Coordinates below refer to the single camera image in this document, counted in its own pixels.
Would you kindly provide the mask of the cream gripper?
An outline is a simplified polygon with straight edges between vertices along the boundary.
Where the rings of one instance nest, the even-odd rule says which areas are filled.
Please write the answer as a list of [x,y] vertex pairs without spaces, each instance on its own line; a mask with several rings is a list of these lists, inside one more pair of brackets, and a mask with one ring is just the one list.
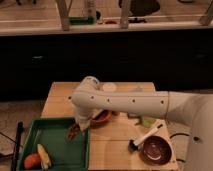
[[80,130],[84,131],[90,126],[92,118],[97,116],[99,113],[99,109],[75,108],[74,118],[76,123],[79,125]]

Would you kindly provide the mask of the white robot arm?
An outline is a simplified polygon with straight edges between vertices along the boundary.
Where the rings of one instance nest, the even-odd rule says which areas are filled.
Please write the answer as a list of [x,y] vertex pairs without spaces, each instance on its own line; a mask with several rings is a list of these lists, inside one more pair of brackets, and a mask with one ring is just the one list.
[[73,91],[75,119],[89,127],[94,109],[166,119],[190,127],[184,171],[213,171],[213,94],[173,91],[107,92],[87,76]]

